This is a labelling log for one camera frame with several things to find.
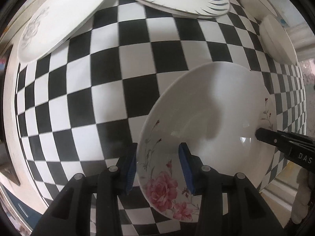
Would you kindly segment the white bowl blue dots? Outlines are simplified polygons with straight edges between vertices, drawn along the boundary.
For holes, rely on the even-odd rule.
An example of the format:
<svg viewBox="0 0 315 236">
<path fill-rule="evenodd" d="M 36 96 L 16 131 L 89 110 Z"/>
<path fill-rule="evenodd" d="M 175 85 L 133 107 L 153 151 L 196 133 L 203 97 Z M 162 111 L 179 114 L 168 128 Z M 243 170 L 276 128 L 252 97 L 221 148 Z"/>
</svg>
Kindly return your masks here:
<svg viewBox="0 0 315 236">
<path fill-rule="evenodd" d="M 285 29 L 268 14 L 259 25 L 260 39 L 268 55 L 279 64 L 294 65 L 296 51 Z"/>
</svg>

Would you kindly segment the white plate pink roses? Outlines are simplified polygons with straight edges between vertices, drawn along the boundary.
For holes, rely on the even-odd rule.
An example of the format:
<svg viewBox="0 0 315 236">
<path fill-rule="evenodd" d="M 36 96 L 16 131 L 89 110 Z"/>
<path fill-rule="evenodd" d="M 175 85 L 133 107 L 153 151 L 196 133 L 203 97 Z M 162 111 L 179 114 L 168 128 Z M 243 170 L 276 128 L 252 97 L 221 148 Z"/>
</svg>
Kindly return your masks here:
<svg viewBox="0 0 315 236">
<path fill-rule="evenodd" d="M 225 175 L 244 173 L 259 186 L 275 150 L 256 138 L 261 127 L 276 130 L 277 117 L 258 72 L 231 62 L 188 71 L 159 97 L 140 134 L 137 173 L 144 197 L 165 217 L 197 221 L 201 197 L 184 179 L 183 142 L 203 164 Z"/>
</svg>

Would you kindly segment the white plate grey flower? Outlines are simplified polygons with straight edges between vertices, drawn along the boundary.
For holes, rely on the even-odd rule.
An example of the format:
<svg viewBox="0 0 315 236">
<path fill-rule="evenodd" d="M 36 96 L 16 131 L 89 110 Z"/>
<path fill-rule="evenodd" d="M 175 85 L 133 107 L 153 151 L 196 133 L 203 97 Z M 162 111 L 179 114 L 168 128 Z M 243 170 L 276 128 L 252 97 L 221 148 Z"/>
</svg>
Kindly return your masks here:
<svg viewBox="0 0 315 236">
<path fill-rule="evenodd" d="M 27 23 L 17 48 L 21 63 L 34 62 L 82 27 L 104 0 L 47 0 Z"/>
</svg>

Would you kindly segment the white bowl black rim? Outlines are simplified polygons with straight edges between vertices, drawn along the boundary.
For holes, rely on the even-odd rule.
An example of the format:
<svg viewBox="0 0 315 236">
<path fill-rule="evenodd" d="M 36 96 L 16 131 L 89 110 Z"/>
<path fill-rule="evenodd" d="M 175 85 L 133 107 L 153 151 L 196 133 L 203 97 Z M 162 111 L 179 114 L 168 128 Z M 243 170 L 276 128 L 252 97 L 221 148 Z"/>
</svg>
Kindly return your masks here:
<svg viewBox="0 0 315 236">
<path fill-rule="evenodd" d="M 277 17 L 277 12 L 268 0 L 240 0 L 242 6 L 255 19 L 262 21 L 266 16 Z"/>
</svg>

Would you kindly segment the black white checkered mat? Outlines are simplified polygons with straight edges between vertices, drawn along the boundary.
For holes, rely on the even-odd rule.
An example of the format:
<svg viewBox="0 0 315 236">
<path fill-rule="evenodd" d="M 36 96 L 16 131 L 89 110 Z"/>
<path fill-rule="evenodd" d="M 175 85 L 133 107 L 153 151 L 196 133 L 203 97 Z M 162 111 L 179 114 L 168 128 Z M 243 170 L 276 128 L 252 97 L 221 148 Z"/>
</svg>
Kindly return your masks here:
<svg viewBox="0 0 315 236">
<path fill-rule="evenodd" d="M 210 61 L 247 67 L 262 78 L 282 131 L 303 133 L 301 70 L 269 57 L 258 21 L 230 0 L 218 19 L 177 18 L 134 0 L 105 0 L 68 41 L 20 65 L 15 109 L 21 148 L 46 204 L 76 173 L 99 174 L 138 141 L 144 121 L 179 76 Z"/>
</svg>

